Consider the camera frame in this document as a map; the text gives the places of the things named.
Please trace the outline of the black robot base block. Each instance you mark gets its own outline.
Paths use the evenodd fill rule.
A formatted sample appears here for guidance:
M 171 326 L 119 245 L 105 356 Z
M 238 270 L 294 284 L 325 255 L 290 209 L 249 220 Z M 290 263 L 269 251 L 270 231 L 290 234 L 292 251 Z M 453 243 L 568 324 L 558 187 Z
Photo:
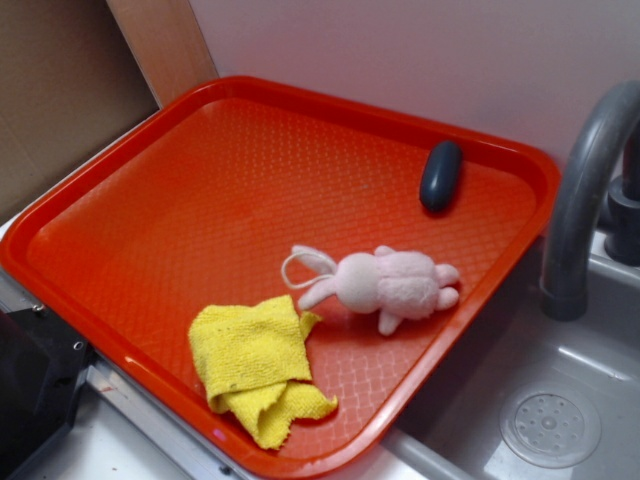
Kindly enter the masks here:
M 94 351 L 43 305 L 1 314 L 1 477 L 14 479 L 73 428 Z

